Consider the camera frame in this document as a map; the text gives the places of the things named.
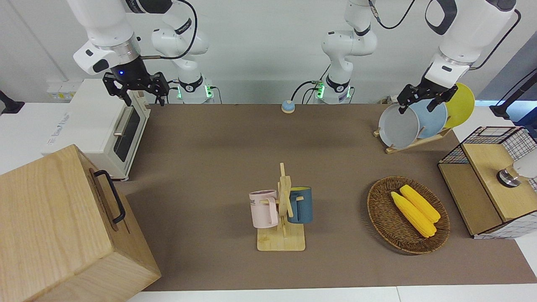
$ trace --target yellow corn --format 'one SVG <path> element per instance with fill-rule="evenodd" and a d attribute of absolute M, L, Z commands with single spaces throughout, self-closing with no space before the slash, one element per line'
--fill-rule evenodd
<path fill-rule="evenodd" d="M 440 219 L 440 213 L 416 190 L 409 185 L 404 185 L 399 189 L 401 194 L 408 199 L 418 210 L 427 217 L 432 223 L 438 222 Z"/>
<path fill-rule="evenodd" d="M 394 199 L 394 203 L 397 208 L 423 237 L 429 238 L 436 233 L 434 224 L 430 222 L 414 205 L 412 205 L 410 201 L 396 192 L 392 192 L 391 197 Z"/>

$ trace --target light blue plate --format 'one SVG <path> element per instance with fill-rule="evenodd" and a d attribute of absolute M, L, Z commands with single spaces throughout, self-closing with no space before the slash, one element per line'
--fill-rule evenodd
<path fill-rule="evenodd" d="M 419 119 L 419 126 L 425 127 L 423 131 L 418 135 L 419 139 L 426 139 L 435 136 L 444 128 L 447 121 L 447 107 L 446 103 L 442 103 L 429 112 L 427 105 L 431 102 L 430 99 L 422 99 L 418 103 L 410 105 L 410 108 L 414 110 Z"/>

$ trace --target oven door handle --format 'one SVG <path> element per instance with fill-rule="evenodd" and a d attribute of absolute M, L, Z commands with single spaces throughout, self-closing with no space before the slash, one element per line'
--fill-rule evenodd
<path fill-rule="evenodd" d="M 125 130 L 127 129 L 127 125 L 129 124 L 129 120 L 130 120 L 131 115 L 133 114 L 133 111 L 134 111 L 134 107 L 132 106 L 125 107 L 123 109 L 123 114 L 121 115 L 121 118 L 119 119 L 119 123 L 114 130 L 114 136 L 125 135 Z"/>

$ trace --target wooden base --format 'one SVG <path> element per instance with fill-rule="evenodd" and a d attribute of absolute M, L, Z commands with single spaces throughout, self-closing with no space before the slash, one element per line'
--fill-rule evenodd
<path fill-rule="evenodd" d="M 386 154 L 392 154 L 392 153 L 396 153 L 396 152 L 399 152 L 399 151 L 403 151 L 403 150 L 406 150 L 406 149 L 410 149 L 410 148 L 413 148 L 413 147 L 416 147 L 416 146 L 420 146 L 420 145 L 423 145 L 425 143 L 428 143 L 428 142 L 432 142 L 432 141 L 436 141 L 436 140 L 439 140 L 439 139 L 442 139 L 444 138 L 450 131 L 452 130 L 452 128 L 445 128 L 443 129 L 442 131 L 440 131 L 437 135 L 435 136 L 431 136 L 430 138 L 426 138 L 426 139 L 416 139 L 410 146 L 406 147 L 406 148 L 402 148 L 402 149 L 395 149 L 393 148 L 392 146 L 389 146 L 388 148 L 386 148 Z M 380 134 L 379 134 L 379 131 L 380 131 L 380 128 L 378 128 L 376 131 L 373 132 L 373 135 L 375 137 L 378 137 Z"/>
<path fill-rule="evenodd" d="M 280 217 L 278 226 L 257 229 L 257 249 L 260 251 L 305 250 L 304 225 L 292 224 L 287 221 L 286 217 Z"/>

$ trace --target brown tabletop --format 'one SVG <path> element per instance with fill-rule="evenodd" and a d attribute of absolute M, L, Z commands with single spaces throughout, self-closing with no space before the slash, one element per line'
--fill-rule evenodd
<path fill-rule="evenodd" d="M 154 106 L 127 194 L 162 278 L 150 291 L 535 283 L 513 240 L 474 240 L 436 164 L 442 140 L 396 154 L 372 132 L 383 105 Z M 256 249 L 248 193 L 276 189 L 279 162 L 311 186 L 306 250 Z M 371 185 L 413 178 L 444 203 L 451 236 L 439 250 L 398 254 L 368 219 Z"/>

